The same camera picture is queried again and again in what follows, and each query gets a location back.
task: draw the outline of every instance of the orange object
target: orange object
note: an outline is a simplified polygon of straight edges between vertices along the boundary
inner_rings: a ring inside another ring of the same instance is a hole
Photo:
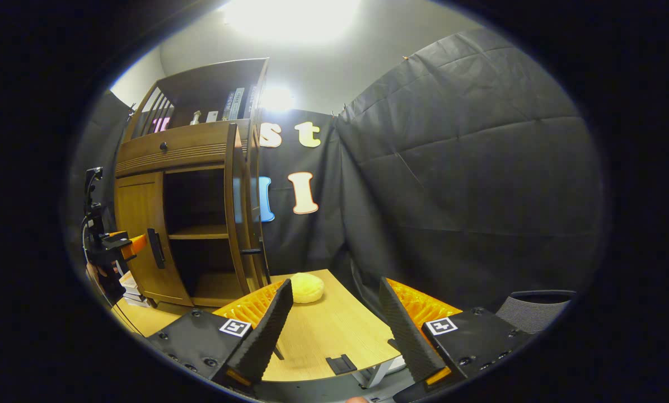
[[[414,290],[414,288],[411,288],[408,285],[403,285],[397,281],[390,280],[389,278],[387,278],[386,281],[388,281],[391,289],[396,293],[396,296],[399,297],[399,301],[403,304],[404,309],[406,309],[406,313],[409,314],[409,318],[414,322],[417,329],[419,329],[419,332],[421,332],[424,337],[424,340],[426,340],[432,349],[434,346],[432,346],[429,339],[427,339],[426,334],[422,331],[424,322],[436,321],[436,319],[446,318],[447,316],[463,312],[461,309],[450,306],[450,304],[439,301],[421,291]],[[433,385],[445,378],[449,373],[451,373],[451,370],[449,367],[446,367],[427,378],[426,383],[428,385]]]
[[[125,259],[136,255],[148,244],[148,239],[145,237],[145,234],[142,234],[139,237],[130,238],[130,240],[132,241],[132,244],[123,247],[121,250],[123,258]]]
[[[254,329],[265,316],[267,308],[270,307],[278,288],[285,282],[285,280],[278,281],[262,287],[259,290],[252,291],[246,296],[232,301],[222,308],[213,312],[222,318],[237,319],[238,321],[249,322]]]

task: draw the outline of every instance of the table leg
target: table leg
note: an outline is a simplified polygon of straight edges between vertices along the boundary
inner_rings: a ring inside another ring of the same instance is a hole
[[[395,359],[390,359],[386,362],[382,362],[381,364],[376,365],[375,367],[372,367],[371,369],[365,369],[361,372],[354,372],[352,373],[352,377],[354,377],[363,388],[375,387],[386,375],[386,372],[390,369],[394,360]]]

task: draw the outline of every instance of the chair backrest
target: chair backrest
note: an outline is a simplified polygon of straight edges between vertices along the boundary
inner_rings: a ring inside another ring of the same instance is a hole
[[[518,327],[524,332],[534,334],[542,331],[563,311],[575,296],[575,291],[567,290],[537,290],[512,293],[496,312],[496,316],[509,324]],[[546,297],[559,297],[559,301],[541,303],[526,301],[526,299],[545,300]]]

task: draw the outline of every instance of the cabinet drawer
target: cabinet drawer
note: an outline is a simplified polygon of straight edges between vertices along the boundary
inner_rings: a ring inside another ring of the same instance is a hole
[[[249,131],[249,119],[226,120],[171,128],[127,141],[120,146],[116,177],[196,163],[224,163],[230,123],[237,124],[239,133]]]

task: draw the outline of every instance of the black foam pad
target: black foam pad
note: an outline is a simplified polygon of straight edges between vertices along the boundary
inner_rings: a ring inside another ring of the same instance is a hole
[[[228,362],[230,368],[250,382],[262,379],[293,302],[292,282],[287,279],[277,290],[257,329],[232,355]]]
[[[383,277],[380,284],[380,303],[386,323],[394,335],[396,347],[404,357],[414,382],[424,380],[446,367],[444,360],[427,344],[406,313],[399,297]]]

